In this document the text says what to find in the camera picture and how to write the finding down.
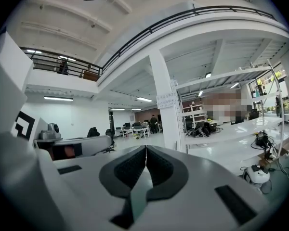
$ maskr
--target person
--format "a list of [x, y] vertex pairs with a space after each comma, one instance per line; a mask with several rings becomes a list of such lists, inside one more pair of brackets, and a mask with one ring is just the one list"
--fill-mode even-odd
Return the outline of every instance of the person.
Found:
[[97, 131], [96, 127], [90, 128], [87, 137], [96, 137], [100, 136], [100, 133]]
[[154, 115], [152, 115], [152, 118], [150, 120], [150, 123], [151, 123], [151, 129], [152, 129], [152, 132], [154, 133], [158, 133], [158, 129], [157, 129], [157, 126], [156, 124], [158, 123], [158, 120], [155, 118]]

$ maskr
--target ceiling light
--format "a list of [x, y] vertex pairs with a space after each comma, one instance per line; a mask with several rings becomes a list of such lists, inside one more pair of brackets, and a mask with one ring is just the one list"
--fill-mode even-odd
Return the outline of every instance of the ceiling light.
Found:
[[60, 97], [51, 97], [51, 96], [44, 96], [44, 99], [49, 100], [59, 100], [59, 101], [73, 101], [73, 98], [60, 98]]
[[142, 100], [142, 101], [146, 101], [146, 102], [152, 102], [151, 99], [147, 99], [147, 98], [142, 98], [142, 97], [139, 97], [139, 98], [136, 98], [137, 100]]
[[[237, 86], [238, 84], [239, 84], [239, 83], [236, 83], [236, 84], [234, 84], [234, 85], [233, 85], [231, 88], [233, 88], [233, 87]], [[231, 88], [230, 88], [230, 89], [231, 89]]]

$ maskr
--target brown wall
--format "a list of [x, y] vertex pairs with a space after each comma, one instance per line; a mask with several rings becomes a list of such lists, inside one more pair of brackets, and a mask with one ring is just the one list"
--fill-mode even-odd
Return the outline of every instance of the brown wall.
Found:
[[160, 115], [159, 109], [155, 108], [155, 109], [151, 109], [151, 110], [136, 112], [135, 113], [135, 120], [136, 120], [136, 122], [137, 121], [144, 122], [145, 120], [150, 120], [152, 115], [154, 115], [157, 119], [158, 115]]

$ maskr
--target pillar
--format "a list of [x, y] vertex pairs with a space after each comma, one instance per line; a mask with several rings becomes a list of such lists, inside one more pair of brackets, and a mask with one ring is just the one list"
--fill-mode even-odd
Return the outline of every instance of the pillar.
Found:
[[[164, 57], [159, 50], [150, 52], [149, 57], [157, 95], [171, 93], [170, 76]], [[178, 118], [175, 106], [160, 109], [160, 115], [163, 123], [165, 147], [175, 150], [177, 144], [177, 151], [181, 151]]]

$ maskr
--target black railing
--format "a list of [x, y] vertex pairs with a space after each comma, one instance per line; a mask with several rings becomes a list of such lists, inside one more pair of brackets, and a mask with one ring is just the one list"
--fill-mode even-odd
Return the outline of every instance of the black railing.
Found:
[[240, 12], [240, 13], [253, 13], [261, 16], [265, 16], [276, 20], [271, 14], [253, 9], [253, 8], [246, 8], [240, 6], [209, 6], [209, 7], [202, 7], [196, 8], [191, 10], [186, 10], [172, 16], [169, 16], [163, 20], [160, 20], [151, 26], [147, 27], [145, 30], [138, 33], [135, 37], [130, 39], [126, 44], [124, 44], [110, 59], [104, 64], [102, 74], [110, 67], [110, 65], [116, 61], [122, 54], [124, 54], [127, 50], [129, 50], [132, 46], [137, 44], [139, 41], [143, 40], [150, 34], [162, 29], [165, 26], [168, 26], [172, 23], [177, 21], [181, 21], [190, 17], [199, 16], [207, 13], [220, 13], [220, 12]]
[[77, 76], [92, 81], [97, 81], [102, 75], [102, 67], [72, 56], [27, 47], [20, 48], [33, 61], [33, 69]]

